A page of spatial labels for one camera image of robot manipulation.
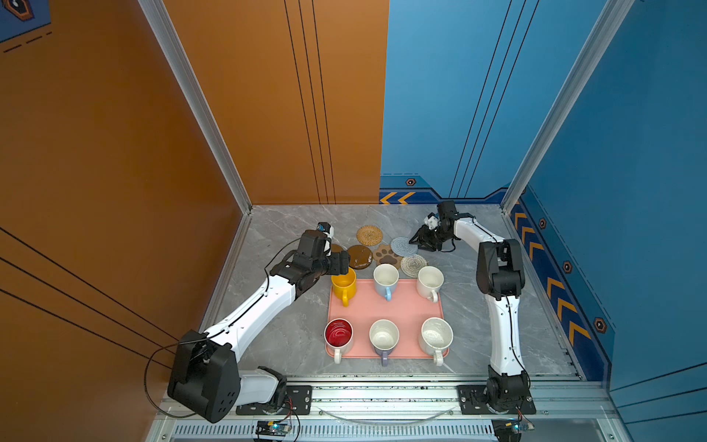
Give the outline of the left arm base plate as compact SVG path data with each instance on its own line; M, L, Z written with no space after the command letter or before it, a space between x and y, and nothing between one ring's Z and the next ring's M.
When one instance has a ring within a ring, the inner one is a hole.
M294 410L298 415L308 415L312 403L311 385L292 385L278 388L267 403L251 403L236 407L237 415L286 415Z

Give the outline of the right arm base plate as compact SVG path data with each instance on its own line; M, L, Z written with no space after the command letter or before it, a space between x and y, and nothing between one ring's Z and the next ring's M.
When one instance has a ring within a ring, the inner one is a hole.
M457 387L458 405L462 414L523 415L537 414L530 396L514 395L513 390L489 390L487 385L469 384Z

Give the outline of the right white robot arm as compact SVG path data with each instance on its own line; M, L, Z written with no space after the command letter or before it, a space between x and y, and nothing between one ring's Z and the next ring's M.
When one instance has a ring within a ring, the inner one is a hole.
M444 201L409 242L422 250L440 252L446 241L463 241L478 252L476 283L486 296L490 313L488 381L469 401L496 414L535 414L530 374L520 348L518 310L526 278L519 241L496 235L474 215L460 213L454 202Z

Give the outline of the cork paw print coaster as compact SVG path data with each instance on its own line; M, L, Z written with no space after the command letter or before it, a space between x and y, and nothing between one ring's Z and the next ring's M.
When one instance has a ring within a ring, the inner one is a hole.
M402 257L396 254L390 245L380 244L373 252L373 260L377 264L389 264L401 269Z

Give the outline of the glossy round wooden coaster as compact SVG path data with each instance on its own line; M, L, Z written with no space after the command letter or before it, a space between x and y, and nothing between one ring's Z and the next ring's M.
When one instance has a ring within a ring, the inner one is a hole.
M349 266L355 270L363 270L370 267L373 262L373 254L365 245L355 245L347 249L350 261Z

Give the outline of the multicolour woven round coaster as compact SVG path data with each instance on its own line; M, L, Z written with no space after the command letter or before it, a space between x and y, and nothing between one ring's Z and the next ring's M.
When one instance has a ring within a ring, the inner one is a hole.
M427 267L427 260L419 254L401 259L401 270L410 278L417 278L419 272L425 267Z

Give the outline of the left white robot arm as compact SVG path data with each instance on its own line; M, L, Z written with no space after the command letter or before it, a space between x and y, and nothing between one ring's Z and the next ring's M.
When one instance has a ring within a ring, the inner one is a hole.
M234 407L260 404L269 413L285 404L286 377L260 366L241 372L239 360L257 335L322 276L349 270L347 252L333 252L333 227L306 230L296 250L266 272L256 292L226 318L202 333L188 331L176 348L167 394L214 424Z

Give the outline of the woven rattan round coaster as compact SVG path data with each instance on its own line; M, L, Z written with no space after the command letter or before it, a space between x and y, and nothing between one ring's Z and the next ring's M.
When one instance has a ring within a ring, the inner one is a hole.
M367 247L377 246L384 239L382 230L376 226L368 225L359 228L356 238L361 245Z

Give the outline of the light blue woven coaster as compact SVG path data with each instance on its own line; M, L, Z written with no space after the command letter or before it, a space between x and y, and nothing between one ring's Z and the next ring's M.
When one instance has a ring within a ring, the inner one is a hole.
M403 258L412 257L418 252L418 246L410 243L405 237L397 237L390 241L390 248L395 254Z

